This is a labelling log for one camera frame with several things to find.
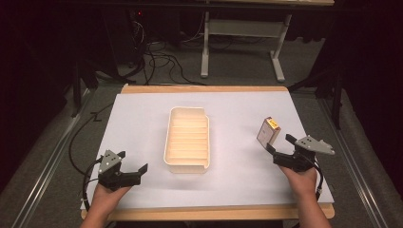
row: person's right arm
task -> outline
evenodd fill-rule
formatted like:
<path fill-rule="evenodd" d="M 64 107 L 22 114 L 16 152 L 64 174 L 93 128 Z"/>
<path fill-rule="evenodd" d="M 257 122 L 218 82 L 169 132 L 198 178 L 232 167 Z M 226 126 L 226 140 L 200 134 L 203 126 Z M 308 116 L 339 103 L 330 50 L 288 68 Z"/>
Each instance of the person's right arm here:
<path fill-rule="evenodd" d="M 317 203 L 316 184 L 317 171 L 311 168 L 306 172 L 296 173 L 293 170 L 280 166 L 290 186 L 293 189 L 298 208 L 299 225 L 301 228 L 332 227 Z"/>

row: human arm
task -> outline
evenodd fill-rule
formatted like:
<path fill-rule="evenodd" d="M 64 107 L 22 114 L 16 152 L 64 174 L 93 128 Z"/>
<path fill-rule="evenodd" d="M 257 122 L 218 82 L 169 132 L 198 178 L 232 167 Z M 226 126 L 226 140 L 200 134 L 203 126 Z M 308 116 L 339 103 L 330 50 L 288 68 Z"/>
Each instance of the human arm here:
<path fill-rule="evenodd" d="M 316 184 L 317 171 L 311 168 L 305 172 L 296 173 L 293 170 L 279 166 L 285 174 L 297 200 L 299 225 L 301 228 L 331 227 L 317 203 Z"/>
<path fill-rule="evenodd" d="M 131 189 L 131 187 L 123 187 L 112 192 L 111 190 L 97 184 L 92 198 L 91 207 L 86 213 L 86 218 L 81 224 L 81 228 L 97 228 L 104 227 L 107 217 L 118 205 L 119 200 Z"/>

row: yellow and white box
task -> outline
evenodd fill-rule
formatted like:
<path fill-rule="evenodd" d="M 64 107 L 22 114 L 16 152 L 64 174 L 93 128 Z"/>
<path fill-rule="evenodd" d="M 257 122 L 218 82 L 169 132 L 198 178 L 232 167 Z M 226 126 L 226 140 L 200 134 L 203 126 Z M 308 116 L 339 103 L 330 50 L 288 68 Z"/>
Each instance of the yellow and white box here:
<path fill-rule="evenodd" d="M 273 118 L 268 117 L 264 119 L 258 134 L 258 141 L 267 149 L 267 143 L 273 145 L 281 128 Z"/>
<path fill-rule="evenodd" d="M 205 173 L 210 165 L 209 119 L 202 107 L 174 107 L 164 160 L 172 173 Z"/>

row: yellow label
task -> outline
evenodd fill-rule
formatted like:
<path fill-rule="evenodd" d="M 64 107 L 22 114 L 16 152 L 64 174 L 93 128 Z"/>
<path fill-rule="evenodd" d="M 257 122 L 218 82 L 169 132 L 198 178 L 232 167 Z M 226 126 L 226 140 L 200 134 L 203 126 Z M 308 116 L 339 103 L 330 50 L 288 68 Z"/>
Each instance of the yellow label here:
<path fill-rule="evenodd" d="M 273 129 L 278 128 L 278 124 L 275 122 L 275 120 L 273 120 L 273 119 L 268 119 L 267 122 L 270 124 L 270 126 L 271 126 Z"/>

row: rectangular bin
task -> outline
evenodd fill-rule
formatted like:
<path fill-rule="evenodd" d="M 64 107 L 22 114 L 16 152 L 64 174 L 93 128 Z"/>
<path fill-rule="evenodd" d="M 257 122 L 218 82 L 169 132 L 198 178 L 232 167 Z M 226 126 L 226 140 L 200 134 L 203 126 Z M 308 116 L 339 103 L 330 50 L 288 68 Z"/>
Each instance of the rectangular bin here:
<path fill-rule="evenodd" d="M 209 120 L 201 107 L 174 107 L 164 160 L 172 173 L 205 173 L 210 164 Z"/>

